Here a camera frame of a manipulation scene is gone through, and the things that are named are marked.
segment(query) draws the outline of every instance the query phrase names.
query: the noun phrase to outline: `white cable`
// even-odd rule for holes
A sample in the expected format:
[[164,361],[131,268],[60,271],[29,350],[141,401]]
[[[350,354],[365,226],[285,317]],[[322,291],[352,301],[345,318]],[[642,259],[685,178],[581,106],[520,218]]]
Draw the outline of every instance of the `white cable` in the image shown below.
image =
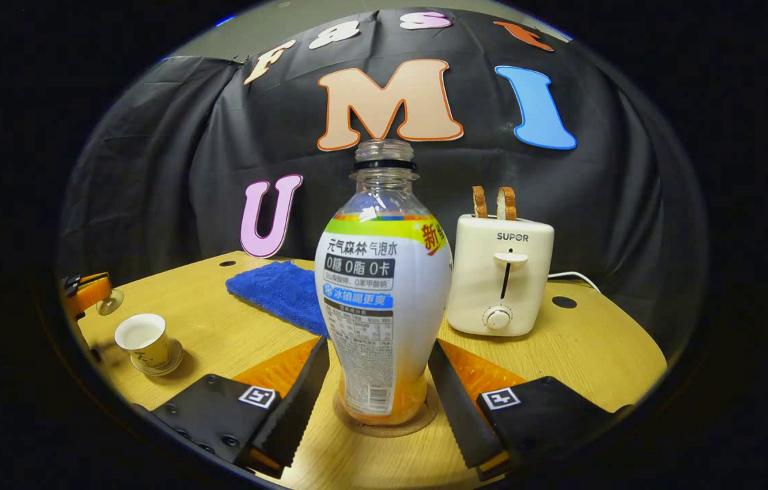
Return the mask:
[[595,289],[595,291],[601,292],[601,289],[599,289],[598,286],[593,284],[592,281],[590,281],[588,277],[582,275],[579,272],[573,272],[573,271],[571,271],[571,272],[557,272],[555,274],[549,275],[548,279],[553,279],[554,277],[561,277],[561,276],[577,276],[577,277],[580,277],[580,279],[583,279],[584,281],[589,282],[589,285],[592,286],[592,288]]

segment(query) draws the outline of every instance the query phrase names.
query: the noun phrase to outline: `plastic bottle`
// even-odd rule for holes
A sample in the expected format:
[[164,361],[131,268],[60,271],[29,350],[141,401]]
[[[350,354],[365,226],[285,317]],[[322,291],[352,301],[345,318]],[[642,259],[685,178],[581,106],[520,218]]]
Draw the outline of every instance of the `plastic bottle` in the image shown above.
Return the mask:
[[424,403],[425,366],[444,319],[452,252],[415,198],[414,151],[400,140],[356,149],[356,193],[322,234],[316,292],[342,365],[340,396],[370,425],[409,421]]

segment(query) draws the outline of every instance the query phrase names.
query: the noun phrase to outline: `toaster lever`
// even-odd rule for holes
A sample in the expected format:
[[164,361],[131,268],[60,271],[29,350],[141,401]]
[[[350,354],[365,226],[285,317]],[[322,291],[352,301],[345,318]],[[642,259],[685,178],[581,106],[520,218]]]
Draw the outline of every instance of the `toaster lever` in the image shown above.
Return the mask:
[[528,255],[514,254],[512,252],[497,252],[492,254],[493,257],[502,261],[503,263],[524,263],[529,260]]

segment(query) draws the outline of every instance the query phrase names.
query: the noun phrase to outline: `blue towel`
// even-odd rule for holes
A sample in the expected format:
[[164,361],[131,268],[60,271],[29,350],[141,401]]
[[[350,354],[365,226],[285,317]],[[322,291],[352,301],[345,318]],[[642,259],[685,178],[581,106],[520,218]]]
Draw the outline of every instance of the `blue towel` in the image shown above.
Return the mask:
[[329,338],[314,288],[314,271],[288,261],[271,263],[228,279],[226,291],[285,322]]

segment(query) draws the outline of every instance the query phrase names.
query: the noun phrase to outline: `toaster knob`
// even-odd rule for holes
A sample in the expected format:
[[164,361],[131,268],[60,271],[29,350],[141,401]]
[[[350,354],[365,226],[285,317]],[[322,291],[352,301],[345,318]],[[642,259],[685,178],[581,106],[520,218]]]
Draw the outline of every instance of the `toaster knob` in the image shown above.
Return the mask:
[[491,306],[484,313],[484,325],[493,331],[505,328],[508,323],[511,323],[511,312],[501,306]]

